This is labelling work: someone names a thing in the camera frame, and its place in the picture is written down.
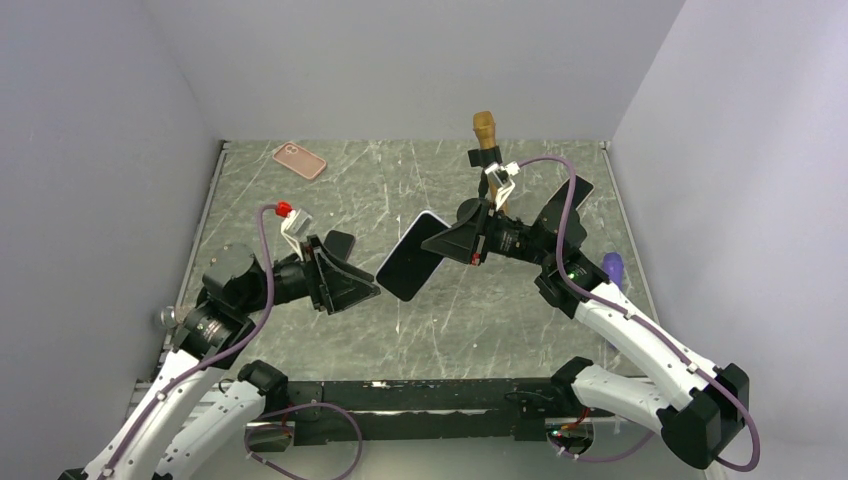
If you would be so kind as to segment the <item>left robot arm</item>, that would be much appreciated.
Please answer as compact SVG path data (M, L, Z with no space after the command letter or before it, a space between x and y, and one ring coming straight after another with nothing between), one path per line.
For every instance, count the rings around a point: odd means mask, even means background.
M259 333L273 307L307 298L334 314L380 293L372 275L353 267L316 236L276 262L267 251L228 244L202 279L194 308L175 330L153 384L106 447L63 479L188 479L228 437L260 417L279 417L289 404L288 378L260 360L196 419L196 405Z

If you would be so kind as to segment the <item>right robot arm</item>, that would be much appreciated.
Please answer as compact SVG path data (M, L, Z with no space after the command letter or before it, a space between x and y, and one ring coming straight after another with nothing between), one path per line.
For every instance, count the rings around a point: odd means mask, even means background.
M536 263L540 295L567 317L608 340L650 385L574 358L555 375L553 406L572 416L600 409L658 434L687 465L719 463L755 469L761 439L749 411L750 378L738 365L719 366L674 339L637 308L580 250L586 236L570 204L549 203L524 225L482 199L464 203L463 218L421 244L423 250L479 265L490 253Z

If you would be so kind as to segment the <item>black smartphone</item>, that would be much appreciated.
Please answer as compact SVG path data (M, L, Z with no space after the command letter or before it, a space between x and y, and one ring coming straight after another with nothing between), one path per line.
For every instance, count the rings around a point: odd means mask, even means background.
M354 235L338 230L330 230L326 234L323 245L336 258L347 261L350 258L355 243L356 238Z

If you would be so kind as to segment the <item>pink phone case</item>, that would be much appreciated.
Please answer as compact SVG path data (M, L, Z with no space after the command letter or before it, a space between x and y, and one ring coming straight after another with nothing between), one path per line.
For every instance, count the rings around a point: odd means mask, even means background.
M279 146L272 159L309 181L315 180L327 167L323 158L291 141Z

